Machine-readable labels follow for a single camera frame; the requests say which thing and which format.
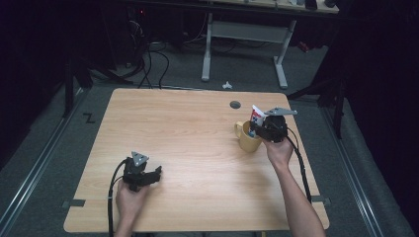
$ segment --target cable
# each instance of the cable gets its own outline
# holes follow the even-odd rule
[[[310,188],[308,187],[308,181],[307,181],[307,176],[305,175],[305,167],[304,167],[304,162],[302,161],[302,156],[299,153],[299,149],[297,146],[295,146],[295,144],[293,143],[293,141],[290,139],[289,136],[287,136],[287,140],[290,142],[290,144],[293,146],[293,150],[295,151],[296,157],[298,157],[298,162],[299,162],[299,169],[301,171],[301,176],[302,176],[302,183],[304,185],[304,189],[305,189],[305,195],[307,196],[308,201],[311,203],[311,193],[310,193]]]
[[[160,76],[160,79],[158,80],[158,88],[161,90],[162,89],[161,88],[161,81],[163,80],[163,77],[166,74],[167,69],[169,69],[169,58],[166,55],[164,55],[163,53],[161,53],[161,52],[158,52],[158,51],[153,51],[153,52],[162,55],[164,58],[166,58],[166,61],[167,61],[166,68],[164,69],[163,74]]]
[[[139,85],[138,85],[138,89],[139,88],[141,88],[141,86],[142,86],[142,83],[144,83],[144,80],[147,80],[147,83],[148,83],[148,88],[149,89],[153,89],[153,87],[152,87],[152,85],[151,85],[151,83],[150,83],[150,81],[148,80],[148,73],[150,73],[150,70],[151,70],[151,54],[150,54],[150,50],[149,50],[149,47],[147,48],[147,52],[148,52],[148,61],[149,61],[149,67],[148,67],[148,70],[145,72],[145,74],[144,74],[144,77],[142,78],[142,80],[141,80],[141,82],[139,83]]]
[[[112,199],[114,194],[114,184],[119,180],[121,177],[117,178],[115,180],[115,177],[117,176],[117,172],[120,169],[120,167],[126,162],[126,160],[122,161],[120,165],[118,165],[117,169],[115,170],[114,175],[111,179],[111,184],[109,186],[109,192],[108,192],[108,224],[109,224],[109,236],[114,236],[114,214],[112,211]]]
[[[206,26],[207,16],[208,16],[208,13],[206,13],[206,15],[204,16],[203,25],[201,26],[200,32],[193,39],[188,40],[188,41],[184,41],[184,44],[189,43],[189,42],[193,42],[193,41],[197,41],[197,40],[201,40],[201,39],[205,39],[205,37],[201,37],[201,35],[203,34],[204,28]]]

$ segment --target black cable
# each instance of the black cable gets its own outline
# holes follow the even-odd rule
[[[149,89],[153,89],[153,87],[152,87],[152,85],[151,85],[151,83],[150,83],[150,81],[148,80],[148,73],[150,73],[150,70],[151,70],[151,54],[150,54],[150,50],[149,50],[149,48],[147,49],[147,52],[148,52],[148,61],[149,61],[149,67],[148,67],[148,70],[146,71],[146,72],[144,72],[144,77],[142,78],[142,80],[141,80],[141,82],[139,83],[139,85],[138,85],[138,89],[139,88],[141,88],[141,86],[142,86],[142,83],[144,83],[144,80],[147,80],[147,83],[148,83],[148,88]]]
[[[169,69],[169,58],[166,55],[164,55],[163,53],[159,52],[159,51],[152,51],[152,52],[162,55],[164,58],[166,58],[166,61],[167,61],[166,68],[164,69],[163,74],[160,76],[160,79],[158,80],[158,88],[161,90],[162,89],[161,81],[163,80],[163,77],[166,74],[167,69]]]
[[[302,183],[304,184],[305,195],[307,196],[308,201],[311,203],[311,193],[310,193],[310,188],[308,187],[307,176],[305,175],[305,167],[304,167],[304,162],[302,161],[302,156],[299,153],[299,149],[295,146],[295,144],[293,143],[293,141],[290,139],[289,136],[287,136],[287,140],[293,146],[293,150],[295,151],[296,157],[298,157],[299,169],[301,171]]]
[[[116,182],[115,177],[117,176],[117,172],[120,169],[120,167],[126,162],[126,160],[122,161],[120,165],[118,165],[117,169],[115,170],[114,175],[111,179],[111,184],[109,186],[109,192],[108,192],[108,224],[109,224],[109,236],[114,236],[114,214],[112,212],[112,199],[114,194],[114,184]]]

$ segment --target gray carpet floor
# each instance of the gray carpet floor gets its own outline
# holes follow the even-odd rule
[[[224,42],[215,44],[208,82],[201,81],[204,55],[201,43],[188,44],[182,50],[161,43],[154,44],[152,48],[160,48],[159,52],[164,53],[170,62],[161,81],[163,90],[180,87],[221,91],[225,90],[222,85],[228,81],[232,85],[232,89],[228,89],[231,91],[278,92],[287,95],[310,84],[327,52],[327,47],[309,52],[290,47],[284,60],[289,87],[281,90],[272,61],[278,48],[275,44],[247,41],[235,47]],[[158,80],[164,73],[167,61],[161,54],[151,52],[150,55],[152,66],[148,78],[153,89],[158,90]],[[144,58],[148,66],[147,55]],[[128,71],[129,68],[121,67],[117,73]],[[143,75],[141,72],[130,78],[134,82],[132,87],[139,84]],[[110,96],[116,88],[130,87],[105,78],[96,78],[94,81],[93,88],[82,93],[84,99],[52,150],[50,162],[14,221],[9,236],[107,236],[107,233],[70,234],[63,229],[68,211],[63,204],[75,194]],[[336,138],[325,118],[325,114],[333,111],[333,108],[318,108],[316,96],[303,96],[290,101],[290,104],[298,111],[295,120],[320,193],[329,200],[325,205],[330,219],[327,235],[371,236],[349,185],[340,151],[335,145]],[[63,112],[64,91],[61,89],[33,123],[30,133],[0,173],[0,213],[6,212],[61,122]],[[87,122],[86,114],[92,115],[90,121],[93,122]],[[414,236],[377,169],[347,102],[344,105],[342,136],[338,142],[343,144],[350,157],[383,236]],[[234,236],[238,233],[218,234]],[[267,234],[291,236],[288,231],[270,231]]]

